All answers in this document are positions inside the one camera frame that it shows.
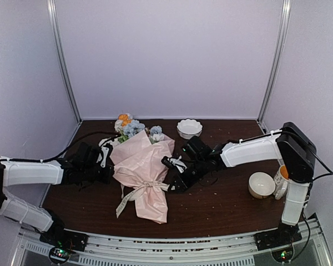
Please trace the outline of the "beige printed ribbon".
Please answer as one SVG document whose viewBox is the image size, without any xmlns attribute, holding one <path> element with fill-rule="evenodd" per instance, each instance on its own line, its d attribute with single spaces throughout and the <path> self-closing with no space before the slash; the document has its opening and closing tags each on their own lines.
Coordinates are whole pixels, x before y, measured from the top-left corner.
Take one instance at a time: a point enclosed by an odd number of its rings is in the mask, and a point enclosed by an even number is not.
<svg viewBox="0 0 333 266">
<path fill-rule="evenodd" d="M 136 214 L 139 218 L 145 218 L 157 223 L 167 222 L 168 205 L 165 191 L 169 185 L 164 183 L 167 171 L 156 173 L 154 177 L 146 174 L 139 175 L 126 167 L 116 167 L 114 178 L 120 182 L 121 189 L 130 187 L 133 190 L 128 194 L 122 194 L 122 201 L 115 210 L 116 216 L 125 209 L 129 201 L 135 202 Z"/>
</svg>

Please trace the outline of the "pink wrapping paper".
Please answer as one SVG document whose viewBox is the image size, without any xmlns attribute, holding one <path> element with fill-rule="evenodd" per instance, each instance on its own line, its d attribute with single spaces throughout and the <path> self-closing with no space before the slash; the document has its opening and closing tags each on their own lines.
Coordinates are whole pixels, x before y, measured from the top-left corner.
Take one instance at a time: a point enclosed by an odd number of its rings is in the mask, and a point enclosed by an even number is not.
<svg viewBox="0 0 333 266">
<path fill-rule="evenodd" d="M 133 190 L 122 193 L 122 200 L 115 210 L 119 217 L 130 201 L 135 202 L 137 217 L 162 224 L 167 222 L 168 205 L 165 192 L 169 185 L 164 183 L 168 168 L 162 164 L 163 157 L 174 151 L 174 140 L 164 139 L 152 143 L 143 130 L 129 140 L 113 148 L 110 158 L 114 164 L 114 179 L 121 188 Z"/>
</svg>

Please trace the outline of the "fake flower bouquet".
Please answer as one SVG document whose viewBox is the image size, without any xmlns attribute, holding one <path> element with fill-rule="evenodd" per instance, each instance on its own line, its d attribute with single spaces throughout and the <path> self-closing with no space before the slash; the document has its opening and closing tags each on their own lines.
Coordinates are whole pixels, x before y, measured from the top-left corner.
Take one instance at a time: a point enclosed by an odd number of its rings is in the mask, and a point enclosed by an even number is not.
<svg viewBox="0 0 333 266">
<path fill-rule="evenodd" d="M 133 116 L 129 113 L 120 114 L 118 116 L 118 119 L 114 124 L 114 129 L 117 133 L 120 133 L 120 136 L 113 137 L 111 140 L 102 139 L 99 142 L 100 147 L 107 147 L 107 144 L 116 147 L 142 131 L 147 134 L 147 137 L 152 144 L 163 141 L 165 139 L 165 135 L 163 134 L 161 126 L 158 125 L 148 128 L 139 120 L 133 119 Z"/>
</svg>

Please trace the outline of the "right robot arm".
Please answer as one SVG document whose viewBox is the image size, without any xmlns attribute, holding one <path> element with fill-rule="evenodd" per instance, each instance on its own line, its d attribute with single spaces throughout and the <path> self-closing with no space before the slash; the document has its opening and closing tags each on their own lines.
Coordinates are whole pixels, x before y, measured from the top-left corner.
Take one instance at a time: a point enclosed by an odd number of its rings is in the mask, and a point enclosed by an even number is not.
<svg viewBox="0 0 333 266">
<path fill-rule="evenodd" d="M 277 244 L 286 244 L 297 230 L 313 169 L 298 151 L 293 124 L 263 134 L 254 121 L 205 120 L 200 136 L 175 142 L 176 164 L 168 172 L 168 236 L 223 236 L 270 229 Z M 249 192 L 254 173 L 273 176 L 279 160 L 299 167 L 289 179 L 285 199 L 256 199 Z"/>
</svg>

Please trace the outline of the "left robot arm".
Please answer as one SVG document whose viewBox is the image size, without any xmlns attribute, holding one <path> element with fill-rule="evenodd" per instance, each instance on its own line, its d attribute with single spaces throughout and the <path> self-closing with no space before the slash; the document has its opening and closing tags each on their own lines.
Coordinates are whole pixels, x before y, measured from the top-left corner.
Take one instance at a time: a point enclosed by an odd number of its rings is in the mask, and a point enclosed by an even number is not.
<svg viewBox="0 0 333 266">
<path fill-rule="evenodd" d="M 46 233 L 57 246 L 65 245 L 69 235 L 59 217 L 18 198 L 8 192 L 7 188 L 32 184 L 108 183 L 113 170 L 108 165 L 112 150 L 111 144 L 91 146 L 82 142 L 77 152 L 68 159 L 29 160 L 0 157 L 0 215 Z"/>
</svg>

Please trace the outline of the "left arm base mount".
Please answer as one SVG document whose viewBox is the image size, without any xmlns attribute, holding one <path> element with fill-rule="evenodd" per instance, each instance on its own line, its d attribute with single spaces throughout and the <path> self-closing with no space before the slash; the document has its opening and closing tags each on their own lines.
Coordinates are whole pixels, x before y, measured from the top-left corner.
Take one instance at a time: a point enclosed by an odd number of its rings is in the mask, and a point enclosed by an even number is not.
<svg viewBox="0 0 333 266">
<path fill-rule="evenodd" d="M 48 252 L 48 258 L 56 265 L 64 264 L 70 260 L 72 255 L 85 251 L 88 243 L 86 234 L 62 228 L 50 229 L 47 232 L 41 232 L 37 229 L 35 231 L 39 233 L 41 242 L 53 246 Z"/>
</svg>

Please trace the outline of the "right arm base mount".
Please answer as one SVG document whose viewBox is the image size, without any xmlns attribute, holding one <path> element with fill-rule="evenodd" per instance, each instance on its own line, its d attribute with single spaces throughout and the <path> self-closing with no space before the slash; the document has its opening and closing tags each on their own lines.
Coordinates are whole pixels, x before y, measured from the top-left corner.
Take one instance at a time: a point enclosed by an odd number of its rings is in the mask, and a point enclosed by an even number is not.
<svg viewBox="0 0 333 266">
<path fill-rule="evenodd" d="M 302 240 L 302 235 L 275 229 L 256 233 L 254 239 L 258 251 L 269 249 L 276 262 L 288 263 L 295 256 L 294 243 Z"/>
</svg>

